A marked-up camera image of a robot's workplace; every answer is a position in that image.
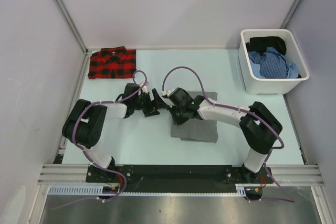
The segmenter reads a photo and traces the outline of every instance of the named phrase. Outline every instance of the wire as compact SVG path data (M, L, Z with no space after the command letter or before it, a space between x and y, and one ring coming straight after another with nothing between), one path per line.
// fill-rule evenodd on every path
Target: wire
M114 173L114 174L116 174L116 175L119 177L119 184L120 184L120 186L123 184L122 181L124 181L124 186L123 186L121 189L119 189L119 192L117 192L117 193L116 193L114 196L112 196L111 198L104 199L102 202L111 201L111 200L115 199L117 196L119 196L122 192L124 192L124 190L125 190L125 188L126 188L126 186L127 186L127 180L126 180L126 177L125 177L122 173L117 172L116 170L106 169L106 168L104 168L104 167L101 167L101 166L100 166L99 164L97 164L96 162L94 162L94 160L91 158L91 156L86 152L85 148L76 142L76 132L77 132L77 128L78 128L78 125L79 125L81 119L83 118L83 116L85 115L85 113L86 113L91 107L93 107L93 106L95 106L95 105L98 105L98 104L121 103L121 102L123 102L123 101L125 101L125 100L127 100L127 99L129 99L129 98L131 98L131 97L133 97L133 96L136 95L137 93L139 93L139 92L142 90L142 88L143 88L143 87L146 85L146 83L147 83L147 75L145 74L145 72L143 72L143 71L141 71L141 70L137 70L137 71L135 71L135 72L133 73L133 77L132 77L134 83L136 83L136 81L135 81L135 74L136 74L136 73L142 73L142 74L144 75L144 77L145 77L145 81L143 82L143 85L141 85L141 86L139 87L138 90L134 91L132 94L130 94L129 96L127 96L127 97L125 97L125 98L123 98L123 99L121 99L120 101L99 101L99 102L92 102L90 105L88 105L88 106L82 111L82 113L79 115L79 117L78 117L78 119L77 119L77 121L76 121L76 123L75 123L75 126L73 127L72 140L71 140L71 141L72 141L72 143L73 143L76 147L80 148L80 149L83 151L84 156L90 161L90 163L91 163L93 166L95 166L96 168L101 169L101 170L103 170L103 171L105 171L105 172L109 172L109 173ZM75 204L75 203L77 203L77 202L80 202L80 201L83 201L83 200L88 200L88 199L96 199L96 197L86 197L86 198L81 198L81 199L78 199L78 200L75 200L75 201L66 203L66 204L64 204L64 205L61 205L61 206L52 208L52 210L57 210L57 209L60 209L60 208L63 208L63 207L67 207L67 206L73 205L73 204Z
M264 179L263 176L260 177L260 180L263 184L265 184L264 186L262 186L262 189L264 189L267 186L267 182L266 182L266 180Z
M201 89L202 89L202 93L203 93L203 96L205 98L205 100L210 103L211 105L213 106L217 106L217 107L222 107L222 108L227 108L227 109L231 109L231 110L235 110L235 111L239 111L239 112L244 112L246 114L249 114L251 116L253 116L254 118L256 118L257 120L259 120L267 129L269 129L272 134L279 140L280 142L280 146L275 146L275 147L272 147L270 152L268 153L265 161L264 161L264 168L268 174L268 176L273 180L273 182L279 187L279 189L284 193L286 194L290 199L283 199L283 198L277 198L277 197L270 197L270 198L264 198L264 199L260 199L260 200L249 200L249 202L252 202L252 201L264 201L264 200L282 200L282 201L287 201L287 202L292 202L294 203L295 202L295 199L273 178L272 174L269 172L267 166L266 166L266 161L268 160L269 156L271 155L272 153L272 150L275 150L275 149L283 149L285 147L285 144L283 142L283 140L281 139L281 137L279 136L279 134L264 120L262 119L261 117L259 117L258 115L256 115L255 113L253 112L250 112L248 110L245 110L245 109L240 109L238 107L235 107L235 106L230 106L230 105L226 105L226 104L221 104L221 103L217 103L217 102L212 102L209 97L206 95L205 93L205 90L204 90L204 86L202 84L202 81L199 77L199 75L191 68L189 67L184 67L184 66L180 66L180 67L176 67L176 68L173 68L172 70L170 70L167 75L164 77L163 79L163 82L162 82L162 91L164 91L164 85L165 85L165 82L168 78L168 76L175 70L177 69L187 69L189 71L191 71L195 76L196 78L198 79L198 82L200 83L200 86L201 86Z
M122 95L123 94L118 95L118 97L116 98L116 101L118 101L122 97Z

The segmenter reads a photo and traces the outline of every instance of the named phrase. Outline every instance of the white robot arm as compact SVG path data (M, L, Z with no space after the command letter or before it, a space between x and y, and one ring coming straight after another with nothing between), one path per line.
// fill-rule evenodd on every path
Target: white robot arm
M121 94L120 97L126 97L138 88L139 85L129 83L125 88L124 94ZM185 90L176 88L162 93L164 98L173 103L173 105L167 105L155 89L152 92L154 100L150 99L148 92L141 92L123 103L92 106L83 117L84 120L78 125L76 131L77 144L85 148L95 163L107 168L114 164L114 159L105 152L99 143L106 116L109 118L110 115L114 118L128 118L135 110L142 110L144 116L147 117L160 114L158 109L167 109L177 125L181 125L189 119L199 119L220 121L240 128L250 146L248 156L243 164L243 170L246 171L244 176L249 180L249 177L253 178L254 175L259 173L276 137L263 124L258 124L253 116L243 111L257 114L278 134L282 130L281 124L260 102L255 102L251 106L237 106L238 110L235 111L221 106L214 106L201 95L193 99ZM78 100L63 126L62 134L64 137L72 140L74 124L80 113L89 104L89 101Z

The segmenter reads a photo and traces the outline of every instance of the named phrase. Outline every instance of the blue clothing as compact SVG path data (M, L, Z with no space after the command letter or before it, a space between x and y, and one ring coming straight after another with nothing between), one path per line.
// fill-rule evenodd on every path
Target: blue clothing
M262 55L248 52L252 71L257 78L286 79L297 78L299 71L295 63L288 63L285 57L275 48L268 47Z
M261 74L260 74L260 65L259 64L255 64L253 63L253 61L250 59L250 64L251 64L251 67L252 67L252 72L253 72L253 75L257 78L260 78L260 79L265 79L265 77L263 77Z

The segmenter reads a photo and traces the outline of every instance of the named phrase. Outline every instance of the laundry basket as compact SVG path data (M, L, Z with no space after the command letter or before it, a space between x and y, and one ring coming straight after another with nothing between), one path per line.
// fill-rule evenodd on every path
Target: laundry basket
M293 34L286 29L248 29L241 33L241 43L239 48L239 63L243 74L246 92L249 94L286 94L301 81L309 78L307 66L303 60L298 45ZM250 38L278 36L282 38L287 47L286 59L295 63L298 67L301 78L296 79L261 79L253 75L251 64L248 58L246 43Z

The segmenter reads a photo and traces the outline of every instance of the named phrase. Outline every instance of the black cloth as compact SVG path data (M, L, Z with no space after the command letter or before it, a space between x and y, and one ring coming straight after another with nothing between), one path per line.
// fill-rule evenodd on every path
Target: black cloth
M276 36L255 37L251 38L249 43L246 43L247 51L256 51L261 55L266 52L268 47L274 47L282 55L286 54L286 43L283 39Z

